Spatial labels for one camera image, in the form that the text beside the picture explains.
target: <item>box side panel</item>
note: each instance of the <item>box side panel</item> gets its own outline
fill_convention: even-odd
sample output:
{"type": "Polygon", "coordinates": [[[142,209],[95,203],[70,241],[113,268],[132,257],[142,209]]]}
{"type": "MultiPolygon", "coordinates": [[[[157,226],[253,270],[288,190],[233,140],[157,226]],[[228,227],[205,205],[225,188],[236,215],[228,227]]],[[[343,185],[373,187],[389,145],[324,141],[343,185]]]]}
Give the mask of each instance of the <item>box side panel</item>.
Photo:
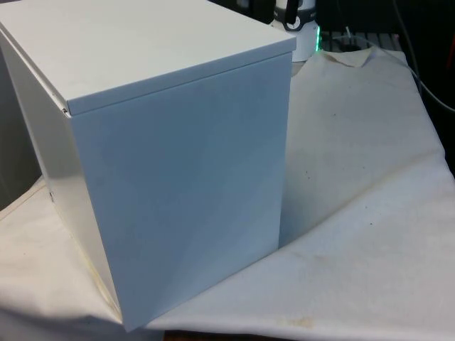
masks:
{"type": "Polygon", "coordinates": [[[71,120],[127,329],[277,248],[291,53],[71,120]]]}
{"type": "Polygon", "coordinates": [[[58,103],[52,99],[52,94],[43,87],[18,51],[1,34],[0,44],[33,147],[58,212],[90,258],[91,265],[95,267],[112,300],[118,305],[70,129],[70,118],[62,112],[58,103]]]}

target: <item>white surface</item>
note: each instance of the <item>white surface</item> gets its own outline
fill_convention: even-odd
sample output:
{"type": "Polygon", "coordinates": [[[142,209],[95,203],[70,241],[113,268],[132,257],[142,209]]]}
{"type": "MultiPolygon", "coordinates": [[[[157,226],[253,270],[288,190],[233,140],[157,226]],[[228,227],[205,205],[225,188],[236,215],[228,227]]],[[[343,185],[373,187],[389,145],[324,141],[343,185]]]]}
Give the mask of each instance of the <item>white surface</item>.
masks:
{"type": "MultiPolygon", "coordinates": [[[[308,222],[320,220],[311,232],[149,328],[295,340],[453,340],[455,184],[410,74],[384,57],[353,68],[318,54],[291,91],[290,141],[296,146],[311,130],[313,138],[293,154],[302,167],[288,177],[298,188],[307,182],[319,205],[328,201],[325,214],[301,211],[308,222]],[[308,179],[312,165],[318,168],[308,179]],[[333,182],[324,187],[319,176],[333,182]]],[[[297,206],[302,195],[308,194],[296,197],[297,206]]],[[[46,191],[2,219],[6,213],[0,213],[2,336],[112,335],[118,322],[46,191]],[[104,322],[93,319],[88,327],[81,323],[87,315],[104,322]]]]}
{"type": "Polygon", "coordinates": [[[14,1],[0,5],[0,28],[72,115],[295,48],[206,0],[14,1]]]}

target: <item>table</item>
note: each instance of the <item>table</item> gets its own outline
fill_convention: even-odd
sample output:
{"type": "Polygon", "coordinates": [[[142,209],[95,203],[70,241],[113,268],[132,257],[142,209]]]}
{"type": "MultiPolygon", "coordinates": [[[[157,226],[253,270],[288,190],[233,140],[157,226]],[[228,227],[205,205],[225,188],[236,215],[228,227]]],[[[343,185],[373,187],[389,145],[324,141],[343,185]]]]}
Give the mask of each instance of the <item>table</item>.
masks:
{"type": "Polygon", "coordinates": [[[454,207],[410,73],[377,51],[319,53],[291,84],[285,247],[125,335],[39,183],[0,214],[0,330],[6,340],[161,339],[151,330],[453,340],[454,207]]]}

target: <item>stain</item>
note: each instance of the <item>stain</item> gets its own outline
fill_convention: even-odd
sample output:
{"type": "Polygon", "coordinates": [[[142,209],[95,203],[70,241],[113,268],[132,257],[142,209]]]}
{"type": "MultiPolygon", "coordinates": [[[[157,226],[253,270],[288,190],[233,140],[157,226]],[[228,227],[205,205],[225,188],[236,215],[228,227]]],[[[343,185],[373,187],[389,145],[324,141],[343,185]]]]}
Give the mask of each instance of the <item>stain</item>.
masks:
{"type": "Polygon", "coordinates": [[[317,261],[326,261],[327,256],[321,256],[320,254],[317,254],[316,256],[314,256],[314,259],[317,261]]]}
{"type": "Polygon", "coordinates": [[[315,254],[315,255],[303,255],[300,254],[299,252],[291,251],[289,252],[292,256],[295,256],[300,259],[305,259],[306,261],[310,261],[311,259],[315,261],[328,261],[327,256],[323,256],[321,254],[315,254]]]}
{"type": "Polygon", "coordinates": [[[298,318],[296,320],[283,320],[283,324],[285,325],[293,325],[295,327],[303,327],[311,329],[314,327],[314,319],[313,318],[298,318]]]}

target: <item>cable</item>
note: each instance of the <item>cable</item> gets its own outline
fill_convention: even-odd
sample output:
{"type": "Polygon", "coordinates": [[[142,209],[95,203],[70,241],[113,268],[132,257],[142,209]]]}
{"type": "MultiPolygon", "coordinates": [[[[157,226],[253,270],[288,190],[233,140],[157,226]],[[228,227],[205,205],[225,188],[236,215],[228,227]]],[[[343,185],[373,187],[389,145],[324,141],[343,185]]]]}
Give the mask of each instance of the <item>cable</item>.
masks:
{"type": "Polygon", "coordinates": [[[346,20],[344,19],[343,11],[341,10],[340,0],[336,0],[336,6],[338,7],[338,13],[340,14],[341,25],[343,25],[348,35],[350,35],[348,25],[346,25],[346,20]]]}
{"type": "MultiPolygon", "coordinates": [[[[407,33],[405,22],[403,21],[400,10],[398,9],[397,0],[392,0],[392,4],[393,4],[393,9],[395,10],[395,14],[398,19],[398,23],[400,23],[401,31],[403,32],[403,35],[405,36],[407,47],[409,48],[409,52],[411,53],[412,64],[414,66],[414,71],[416,74],[415,77],[418,80],[420,80],[419,67],[417,66],[417,59],[415,57],[414,48],[412,47],[412,44],[411,44],[410,35],[407,33]]],[[[417,86],[419,88],[420,96],[422,96],[422,82],[417,82],[417,86]]]]}
{"type": "Polygon", "coordinates": [[[401,59],[399,59],[398,57],[394,56],[392,53],[390,53],[389,51],[387,50],[384,50],[382,49],[381,47],[377,46],[376,44],[374,44],[373,42],[369,41],[368,39],[365,39],[364,37],[361,37],[361,36],[357,36],[355,34],[352,34],[352,35],[345,35],[345,36],[339,36],[339,37],[332,37],[332,39],[335,39],[335,40],[338,40],[338,39],[344,39],[344,38],[350,38],[350,37],[354,37],[355,39],[358,39],[358,40],[362,40],[364,41],[365,43],[368,43],[370,44],[371,46],[374,46],[376,47],[377,49],[381,50],[382,52],[384,52],[386,55],[388,55],[389,57],[391,57],[392,59],[395,59],[396,61],[398,61],[399,64],[405,66],[407,69],[409,69],[409,71],[412,73],[412,75],[416,78],[417,80],[417,83],[419,85],[422,86],[422,88],[428,92],[428,94],[439,104],[441,105],[443,108],[449,110],[450,112],[453,112],[455,113],[455,108],[452,108],[452,107],[449,107],[447,104],[443,103],[438,97],[436,97],[436,95],[431,92],[430,89],[428,89],[428,87],[423,83],[423,81],[420,80],[420,77],[419,75],[408,65],[406,64],[405,62],[403,62],[401,59]]]}

